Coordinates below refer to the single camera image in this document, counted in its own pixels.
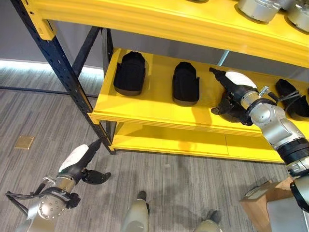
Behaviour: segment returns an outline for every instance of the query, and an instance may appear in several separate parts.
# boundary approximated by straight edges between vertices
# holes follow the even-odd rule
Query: shelf board
[[[41,19],[118,29],[309,67],[308,35],[288,24],[284,13],[266,25],[258,24],[236,10],[235,0],[28,2]]]
[[[264,138],[248,138],[122,122],[117,123],[111,148],[282,162],[278,153],[268,145]]]
[[[99,120],[110,120],[262,137],[260,129],[255,125],[248,127],[241,123],[231,123],[211,113],[211,108],[220,102],[224,89],[214,75],[208,71],[209,67],[228,70],[227,67],[190,61],[197,70],[197,76],[200,77],[200,99],[192,107],[183,107],[178,106],[172,100],[174,68],[183,60],[142,53],[147,62],[142,93],[135,97],[117,93],[113,87],[117,63],[121,62],[123,55],[128,52],[129,50],[123,49],[114,51],[96,106],[93,113],[89,114],[94,123],[98,124]],[[250,77],[260,89],[267,85],[275,90],[274,84],[279,79],[279,77],[256,72],[241,72]],[[306,94],[308,83],[298,81],[291,81],[291,83],[301,93]],[[309,122],[293,122],[309,137]]]

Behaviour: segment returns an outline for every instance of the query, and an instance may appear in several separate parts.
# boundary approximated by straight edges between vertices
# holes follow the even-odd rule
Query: gray carpet
[[[0,227],[10,232],[25,217],[4,193],[35,190],[76,146],[97,136],[69,96],[0,90],[0,106]],[[19,135],[35,137],[30,150],[14,149]],[[112,177],[100,186],[81,182],[74,189],[81,203],[59,219],[57,232],[119,231],[140,190],[148,194],[151,232],[191,232],[209,209],[222,211],[225,231],[253,232],[239,200],[256,185],[287,176],[280,164],[131,151],[110,156],[103,146],[90,168]]]

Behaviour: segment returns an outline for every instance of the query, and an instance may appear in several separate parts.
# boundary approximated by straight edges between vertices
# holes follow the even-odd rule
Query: metal shelf frame
[[[115,151],[111,151],[110,146],[112,145],[111,133],[107,129],[108,133],[105,131],[101,124],[95,125],[92,123],[90,117],[87,113],[91,113],[93,108],[80,84],[78,77],[90,52],[90,49],[98,35],[98,32],[102,31],[102,36],[104,43],[106,44],[104,67],[108,66],[110,58],[112,55],[113,45],[110,29],[102,29],[100,27],[92,27],[89,34],[87,35],[84,44],[82,45],[73,65],[71,66],[68,61],[57,37],[56,32],[54,32],[52,40],[43,40],[36,30],[36,27],[32,23],[32,20],[27,13],[24,4],[21,0],[11,0],[14,8],[34,39],[35,43],[41,50],[42,54],[46,58],[47,62],[50,64],[55,74],[59,78],[60,82],[69,93],[74,103],[77,105],[81,113],[84,115],[88,123],[91,125],[95,133],[99,138],[102,139],[102,143],[110,154],[115,154]]]

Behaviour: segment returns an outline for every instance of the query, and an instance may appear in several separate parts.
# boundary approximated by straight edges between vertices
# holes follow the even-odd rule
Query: silver cylindrical object
[[[288,19],[297,28],[309,32],[309,5],[296,1],[288,11]]]
[[[239,0],[238,7],[250,18],[267,23],[281,8],[279,0]]]
[[[280,0],[280,6],[284,10],[288,10],[293,5],[293,0]]]

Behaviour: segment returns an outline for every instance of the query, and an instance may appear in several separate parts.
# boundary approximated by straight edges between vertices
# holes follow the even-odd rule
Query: black shoe
[[[138,193],[138,195],[137,195],[137,199],[142,199],[142,200],[146,201],[146,199],[147,199],[147,194],[146,194],[146,192],[145,192],[145,191],[140,191],[140,192]]]
[[[219,224],[221,221],[221,213],[219,210],[215,210],[212,212],[211,216],[209,217],[210,220],[212,220],[213,222]]]

